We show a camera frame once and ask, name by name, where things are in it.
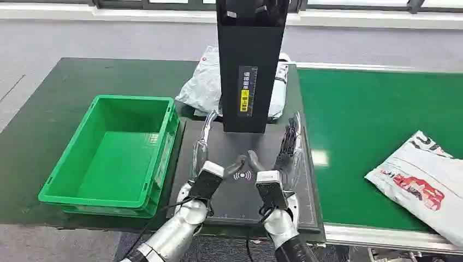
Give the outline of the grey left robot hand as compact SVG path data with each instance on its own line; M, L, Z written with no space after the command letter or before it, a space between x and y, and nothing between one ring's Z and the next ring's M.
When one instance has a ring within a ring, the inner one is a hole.
M212 122L217 118L217 116L218 113L216 110L212 110L210 113L208 113L204 125L201 129L201 133L193 146L192 167L189 171L189 180L192 182L198 178L201 168L209 158L207 142L209 139L209 132L212 126ZM245 165L245 161L246 156L239 155L237 160L232 165L225 168L224 177L233 175L241 170Z

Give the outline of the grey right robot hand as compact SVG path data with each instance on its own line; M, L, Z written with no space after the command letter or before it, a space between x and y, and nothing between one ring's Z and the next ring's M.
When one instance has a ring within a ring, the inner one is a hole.
M294 114L285 126L281 147L272 170L279 171L282 182L288 187L294 186L299 179L299 167L302 161L302 126L300 115Z

